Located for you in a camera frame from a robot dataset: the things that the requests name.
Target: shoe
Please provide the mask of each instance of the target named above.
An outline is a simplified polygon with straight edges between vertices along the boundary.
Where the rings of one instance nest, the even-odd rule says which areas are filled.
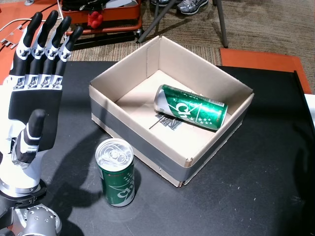
[[[183,0],[177,5],[177,9],[186,15],[196,14],[201,6],[208,3],[208,0]]]
[[[166,5],[169,4],[170,1],[171,1],[171,0],[159,0],[158,5],[159,5],[159,6],[166,6]],[[176,1],[175,3],[176,3],[176,4],[179,4],[181,1],[182,1],[182,0],[178,0],[178,1]],[[151,2],[153,5],[156,5],[156,4],[157,4],[157,0],[150,0],[150,2]]]

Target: robotic hand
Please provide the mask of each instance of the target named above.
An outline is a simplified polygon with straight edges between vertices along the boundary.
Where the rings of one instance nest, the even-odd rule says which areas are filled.
[[[45,47],[57,17],[52,11],[31,45],[42,14],[32,17],[0,85],[0,236],[4,228],[16,236],[61,231],[57,214],[38,202],[46,194],[41,160],[55,143],[65,64],[83,28],[77,27],[59,48],[71,23],[65,17]]]

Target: aluminum can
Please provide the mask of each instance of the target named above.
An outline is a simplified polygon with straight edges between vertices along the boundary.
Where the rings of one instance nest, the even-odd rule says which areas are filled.
[[[123,139],[107,139],[96,149],[95,158],[109,204],[124,207],[134,198],[133,150]]]
[[[161,85],[154,99],[154,109],[187,122],[218,130],[228,106],[210,98],[168,85]]]

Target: cardboard box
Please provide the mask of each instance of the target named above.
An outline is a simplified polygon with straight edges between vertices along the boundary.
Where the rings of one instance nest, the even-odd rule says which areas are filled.
[[[158,87],[167,84],[228,104],[217,131],[161,117]],[[187,184],[241,125],[252,89],[165,37],[156,37],[90,84],[92,120],[175,186]]]

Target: black table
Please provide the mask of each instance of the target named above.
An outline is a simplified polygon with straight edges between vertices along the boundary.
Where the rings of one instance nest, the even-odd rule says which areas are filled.
[[[115,208],[102,197],[94,158],[109,135],[91,121],[88,90],[113,64],[66,68],[57,139],[42,165],[43,203],[62,219],[62,236],[302,235],[314,209],[305,173],[313,173],[314,131],[293,73],[221,67],[254,89],[241,127],[182,188],[136,158],[135,199]]]

